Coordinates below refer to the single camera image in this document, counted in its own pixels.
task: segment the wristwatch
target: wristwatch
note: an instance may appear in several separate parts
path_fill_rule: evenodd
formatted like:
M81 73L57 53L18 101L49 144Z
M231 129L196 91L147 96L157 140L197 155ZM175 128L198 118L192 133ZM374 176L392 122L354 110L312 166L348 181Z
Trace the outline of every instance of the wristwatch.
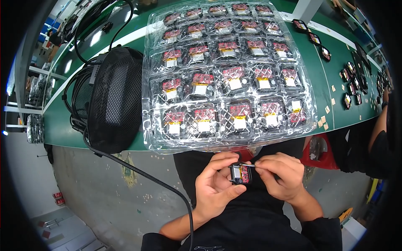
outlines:
M381 104L381 109L384 110L384 107L388 105L388 101L383 101Z

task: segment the black shirt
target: black shirt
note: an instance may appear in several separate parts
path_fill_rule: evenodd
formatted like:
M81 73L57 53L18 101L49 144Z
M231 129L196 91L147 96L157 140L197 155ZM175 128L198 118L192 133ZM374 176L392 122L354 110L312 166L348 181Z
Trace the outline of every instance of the black shirt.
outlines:
M143 236L141 250L189 250L190 238L181 245L157 233ZM290 220L271 210L232 207L194 231L194 250L342 250L338 218L303 222L301 234Z
M58 32L53 32L53 34L49 37L49 41L54 45L60 46L60 44L62 43L62 38L58 37L58 34Z

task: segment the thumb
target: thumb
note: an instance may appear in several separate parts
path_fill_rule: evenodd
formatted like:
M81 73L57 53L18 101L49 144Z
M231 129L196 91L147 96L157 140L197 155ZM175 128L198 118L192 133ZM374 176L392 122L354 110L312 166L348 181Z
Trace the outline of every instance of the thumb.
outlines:
M220 192L221 194L221 201L224 201L229 203L232 199L238 197L242 193L244 193L247 190L247 188L244 185L236 185L236 186L230 186Z
M270 171L258 167L255 168L255 171L260 175L266 186L277 183L274 175Z

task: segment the sleeve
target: sleeve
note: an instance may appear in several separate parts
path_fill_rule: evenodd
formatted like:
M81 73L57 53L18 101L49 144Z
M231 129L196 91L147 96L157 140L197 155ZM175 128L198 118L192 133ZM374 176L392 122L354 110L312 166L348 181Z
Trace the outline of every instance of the sleeve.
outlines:
M177 251L180 246L180 241L174 241L161 234L148 233L142 237L141 251Z
M317 218L301 223L301 234L313 243L317 250L342 251L342 233L338 218Z

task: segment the left hand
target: left hand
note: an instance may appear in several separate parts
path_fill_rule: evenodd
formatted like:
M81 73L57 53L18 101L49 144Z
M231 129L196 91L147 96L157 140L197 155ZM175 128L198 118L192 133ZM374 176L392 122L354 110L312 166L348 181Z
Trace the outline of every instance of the left hand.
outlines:
M195 180L197 206L194 214L198 214L203 220L210 220L220 215L232 199L246 191L244 185L234 186L229 181L231 177L228 166L238 160L239 155L231 152L218 153L211 158Z

